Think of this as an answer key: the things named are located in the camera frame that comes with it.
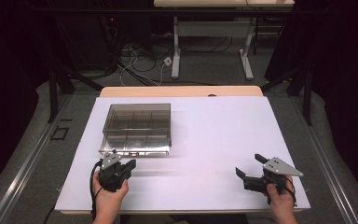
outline electrical outlet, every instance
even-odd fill
[[[172,63],[172,60],[171,60],[170,57],[166,57],[166,58],[164,59],[164,62],[165,62],[165,65],[169,66],[169,65]]]

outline white desk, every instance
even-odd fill
[[[155,0],[155,7],[292,7],[293,0]],[[174,17],[174,54],[172,78],[179,78],[179,36],[232,36],[246,37],[244,49],[240,49],[243,71],[247,80],[253,80],[248,53],[254,33],[253,19],[249,21],[178,21]]]
[[[263,96],[97,98],[56,210],[91,209],[90,172],[101,158],[103,125],[111,104],[170,103],[172,148],[166,158],[136,158],[120,214],[242,213],[268,211],[261,193],[245,190],[235,167],[260,177],[255,153],[293,165],[280,128]],[[298,207],[310,208],[295,177]]]

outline black curtain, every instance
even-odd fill
[[[15,1],[0,1],[0,174],[37,105],[35,91],[48,80],[29,27]]]
[[[324,98],[337,151],[358,180],[358,1],[296,0],[294,11],[301,10],[333,16],[290,19],[265,78],[312,62],[312,90]]]

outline dark background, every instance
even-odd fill
[[[45,0],[28,2],[39,7],[48,6]],[[63,4],[70,1],[55,2]],[[147,6],[142,5],[145,1],[133,2],[140,2],[138,7],[153,6],[152,1],[148,1]],[[321,53],[315,60],[312,89],[324,98],[337,151],[358,180],[358,1],[296,0],[296,9],[326,9],[331,6],[339,13],[332,23],[334,25],[327,29],[329,32],[324,38]],[[70,23],[71,19],[62,21]],[[159,18],[143,20],[145,24],[134,24],[135,21],[136,17],[132,20],[133,26],[144,29],[138,33],[131,33],[131,29],[123,30],[123,33],[146,47],[151,44],[148,34],[164,33],[166,29],[171,29],[172,24],[170,20]],[[82,49],[84,55],[79,52],[76,55],[76,49],[68,47],[71,39],[78,43],[91,40],[91,45],[103,49],[106,42],[103,33],[96,29],[99,27],[98,20],[87,20],[82,26],[78,25],[78,21],[74,26],[65,24],[63,27],[67,29],[77,27],[68,29],[71,38],[63,35],[64,30],[52,18],[42,16],[40,22],[48,30],[48,38],[52,40],[53,50],[61,62],[75,69],[82,66],[104,68],[112,64],[108,51],[95,58],[91,51],[87,51],[88,46]],[[274,79],[306,61],[323,24],[325,20],[315,18],[289,21],[271,59],[266,78]],[[79,31],[86,31],[86,35],[81,35]],[[40,50],[33,29],[17,2],[0,0],[0,174],[32,118],[38,97],[35,89],[48,80],[48,63]],[[82,59],[79,54],[89,58]]]

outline metal rail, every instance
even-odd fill
[[[51,134],[57,127],[57,123],[60,121],[61,114],[69,105],[71,99],[72,96],[63,96],[62,102],[60,103],[61,109],[59,110],[60,112],[58,113],[56,119],[53,120],[51,123],[48,123],[36,146],[30,153],[30,155],[27,157],[24,164],[17,173],[16,177],[14,178],[13,182],[11,183],[10,187],[8,188],[7,193],[0,202],[0,223],[7,222],[11,210],[13,209],[14,205],[16,204],[16,201],[19,199],[22,191],[24,190],[25,185],[31,177],[31,174],[36,167],[37,162],[41,158],[43,151],[48,144],[48,140],[51,137]]]
[[[326,154],[324,153],[324,148],[322,147],[321,143],[319,142],[318,136],[316,135],[315,131],[312,129],[311,126],[307,124],[307,122],[303,119],[301,113],[301,105],[298,100],[298,97],[293,99],[291,98],[292,105],[295,107],[296,114],[298,118],[301,120],[304,129],[307,131],[310,140],[313,144],[314,153],[316,156],[316,161],[319,163],[319,166],[324,174],[324,178],[328,187],[331,190],[331,193],[336,200],[337,206],[339,211],[341,212],[342,217],[347,224],[358,223],[358,218],[354,213],[351,204],[348,200],[348,197],[345,193],[344,188],[342,188],[341,183],[339,182],[336,173],[332,165],[330,164],[329,159],[327,158]]]

